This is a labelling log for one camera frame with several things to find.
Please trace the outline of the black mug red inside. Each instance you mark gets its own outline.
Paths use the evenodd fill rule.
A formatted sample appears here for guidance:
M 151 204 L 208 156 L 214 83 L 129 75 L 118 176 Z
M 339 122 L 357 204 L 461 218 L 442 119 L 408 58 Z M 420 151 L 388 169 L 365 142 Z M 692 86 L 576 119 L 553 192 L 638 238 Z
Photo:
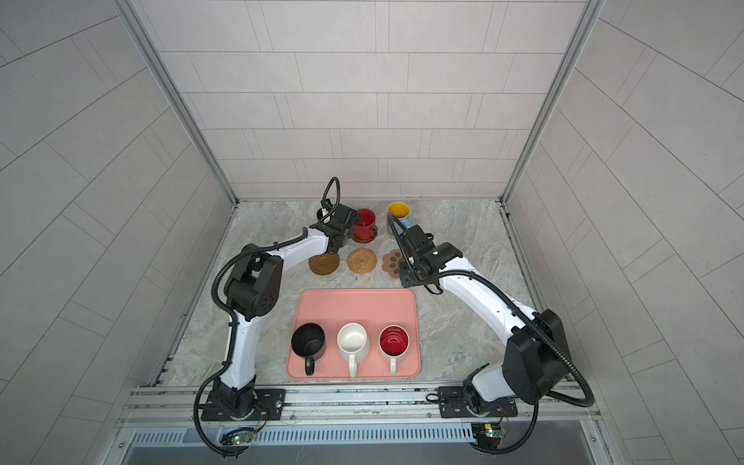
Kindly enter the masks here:
M 356 221 L 356 224 L 354 224 L 352 230 L 362 229 L 362 228 L 365 228 L 365 229 L 374 228 L 378 232 L 377 225 L 376 225 L 376 215 L 370 209 L 361 208 L 358 211 L 358 221 Z

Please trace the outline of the cork paw print coaster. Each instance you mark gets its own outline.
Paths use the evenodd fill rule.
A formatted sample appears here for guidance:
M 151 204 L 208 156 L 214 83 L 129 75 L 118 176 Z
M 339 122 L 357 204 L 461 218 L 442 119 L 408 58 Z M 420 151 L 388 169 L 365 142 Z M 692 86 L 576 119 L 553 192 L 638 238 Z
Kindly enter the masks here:
M 382 261 L 382 271 L 387 273 L 391 278 L 398 279 L 400 277 L 400 262 L 403 260 L 403 255 L 399 249 L 391 251 L 391 253 L 385 255 Z

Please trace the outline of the dark wooden round coaster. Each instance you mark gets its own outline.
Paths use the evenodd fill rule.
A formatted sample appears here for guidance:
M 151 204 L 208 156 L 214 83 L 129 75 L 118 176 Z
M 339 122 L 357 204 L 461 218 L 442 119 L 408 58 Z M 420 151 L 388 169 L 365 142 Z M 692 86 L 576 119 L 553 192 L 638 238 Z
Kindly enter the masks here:
M 321 254 L 308 260 L 308 267 L 317 275 L 330 275 L 337 271 L 340 259 L 337 254 Z

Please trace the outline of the woven rattan round coaster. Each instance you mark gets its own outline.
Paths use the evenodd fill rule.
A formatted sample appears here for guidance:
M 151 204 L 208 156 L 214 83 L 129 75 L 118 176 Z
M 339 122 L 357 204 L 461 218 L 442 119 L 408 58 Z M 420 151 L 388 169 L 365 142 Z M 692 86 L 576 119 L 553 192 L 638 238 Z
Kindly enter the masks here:
M 356 274 L 367 274 L 374 271 L 377 263 L 377 255 L 367 248 L 355 250 L 347 258 L 348 268 Z

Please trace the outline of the blue mug yellow inside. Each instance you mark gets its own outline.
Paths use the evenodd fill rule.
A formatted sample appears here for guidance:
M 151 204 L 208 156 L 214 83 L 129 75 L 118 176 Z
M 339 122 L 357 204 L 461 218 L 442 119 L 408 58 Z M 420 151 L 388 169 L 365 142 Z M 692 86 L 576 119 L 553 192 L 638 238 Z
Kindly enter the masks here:
M 402 201 L 401 202 L 397 201 L 395 203 L 391 203 L 387 208 L 388 208 L 387 212 L 393 214 L 398 220 L 400 220 L 400 222 L 405 227 L 407 228 L 412 227 L 412 223 L 410 222 L 410 219 L 409 219 L 409 215 L 410 215 L 409 205 L 407 205 L 406 203 L 402 203 Z M 399 233 L 402 232 L 401 228 L 398 228 L 397 226 L 395 228 L 397 232 Z M 390 226 L 387 226 L 386 237 L 390 240 L 394 240 L 393 230 L 391 229 Z

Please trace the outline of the white mug red inside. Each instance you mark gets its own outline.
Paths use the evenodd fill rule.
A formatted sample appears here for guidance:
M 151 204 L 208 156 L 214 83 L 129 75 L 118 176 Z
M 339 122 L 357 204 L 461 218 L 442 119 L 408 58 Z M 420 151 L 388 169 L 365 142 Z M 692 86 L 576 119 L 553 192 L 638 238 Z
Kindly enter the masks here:
M 380 355 L 391 376 L 398 375 L 410 348 L 409 333 L 400 325 L 385 327 L 378 338 Z

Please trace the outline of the black mug front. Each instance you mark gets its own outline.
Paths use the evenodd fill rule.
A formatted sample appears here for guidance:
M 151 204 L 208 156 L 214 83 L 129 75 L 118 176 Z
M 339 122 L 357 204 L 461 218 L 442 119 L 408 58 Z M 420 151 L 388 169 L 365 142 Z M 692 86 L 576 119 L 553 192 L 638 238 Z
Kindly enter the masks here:
M 323 328 L 315 323 L 307 323 L 294 331 L 291 346 L 295 355 L 304 361 L 306 376 L 313 376 L 319 360 L 326 353 L 326 337 Z

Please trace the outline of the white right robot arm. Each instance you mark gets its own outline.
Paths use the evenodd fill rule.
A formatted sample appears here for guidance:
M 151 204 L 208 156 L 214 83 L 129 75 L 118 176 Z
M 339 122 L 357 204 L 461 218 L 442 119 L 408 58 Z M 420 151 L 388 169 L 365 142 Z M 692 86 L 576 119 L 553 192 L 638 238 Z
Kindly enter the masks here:
M 594 394 L 569 355 L 562 321 L 554 312 L 538 312 L 491 283 L 449 242 L 434 243 L 418 225 L 389 219 L 402 253 L 404 288 L 423 286 L 431 294 L 451 293 L 495 332 L 506 347 L 503 362 L 477 369 L 463 382 L 464 398 L 477 415 L 515 397 L 536 405 L 544 397 L 587 407 Z

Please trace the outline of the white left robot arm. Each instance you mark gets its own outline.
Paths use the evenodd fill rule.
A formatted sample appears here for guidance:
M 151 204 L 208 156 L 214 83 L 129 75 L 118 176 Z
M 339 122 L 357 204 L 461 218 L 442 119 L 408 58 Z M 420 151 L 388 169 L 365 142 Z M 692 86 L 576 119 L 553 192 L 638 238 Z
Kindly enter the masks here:
M 211 387 L 207 408 L 243 420 L 258 403 L 254 394 L 256 355 L 263 318 L 279 300 L 283 272 L 323 254 L 335 255 L 360 222 L 356 209 L 323 201 L 318 221 L 299 236 L 271 245 L 248 244 L 215 276 L 211 296 L 230 318 L 226 355 L 203 384 Z

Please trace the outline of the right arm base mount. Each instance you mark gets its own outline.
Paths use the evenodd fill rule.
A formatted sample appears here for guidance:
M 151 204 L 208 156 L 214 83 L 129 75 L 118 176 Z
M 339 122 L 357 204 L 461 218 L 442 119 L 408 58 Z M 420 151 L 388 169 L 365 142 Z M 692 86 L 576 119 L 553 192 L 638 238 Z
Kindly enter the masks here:
M 428 393 L 425 400 L 438 406 L 443 419 L 517 417 L 517 403 L 513 397 L 485 401 L 473 387 L 474 377 L 488 366 L 487 363 L 473 371 L 461 386 L 438 387 L 435 393 Z

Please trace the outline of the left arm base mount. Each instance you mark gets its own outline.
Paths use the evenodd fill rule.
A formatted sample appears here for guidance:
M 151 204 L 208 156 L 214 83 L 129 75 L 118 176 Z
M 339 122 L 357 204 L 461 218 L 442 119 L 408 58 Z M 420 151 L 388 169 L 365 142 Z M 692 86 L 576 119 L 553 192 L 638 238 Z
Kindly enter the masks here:
M 255 389 L 256 378 L 245 387 L 229 387 L 220 378 L 212 381 L 207 400 L 200 404 L 201 419 L 208 422 L 279 420 L 284 408 L 284 389 Z

